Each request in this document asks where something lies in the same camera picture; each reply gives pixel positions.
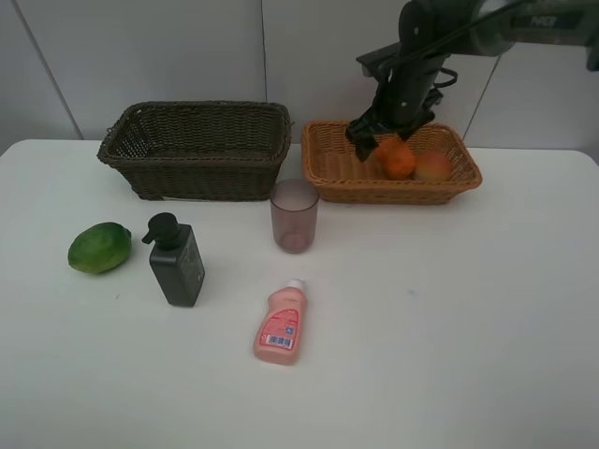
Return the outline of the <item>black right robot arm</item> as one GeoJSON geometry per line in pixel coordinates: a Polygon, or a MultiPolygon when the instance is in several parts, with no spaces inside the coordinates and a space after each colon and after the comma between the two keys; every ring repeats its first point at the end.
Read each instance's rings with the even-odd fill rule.
{"type": "Polygon", "coordinates": [[[578,46],[587,51],[587,69],[598,69],[595,1],[409,1],[398,34],[397,42],[357,58],[377,82],[370,107],[345,129],[361,162],[377,136],[406,140],[433,120],[442,89],[458,79],[444,66],[454,54],[497,57],[517,43],[578,46]]]}

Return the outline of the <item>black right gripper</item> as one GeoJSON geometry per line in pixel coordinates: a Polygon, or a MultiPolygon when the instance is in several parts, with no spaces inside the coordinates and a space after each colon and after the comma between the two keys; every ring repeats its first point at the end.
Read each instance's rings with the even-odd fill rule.
{"type": "Polygon", "coordinates": [[[378,148],[374,136],[396,133],[403,141],[407,141],[418,129],[432,122],[435,118],[432,107],[440,104],[444,96],[439,89],[432,87],[423,104],[416,112],[409,114],[407,119],[397,119],[394,106],[386,109],[383,97],[383,87],[378,86],[371,106],[345,128],[345,136],[353,140],[356,157],[360,162],[366,162],[378,148]]]}

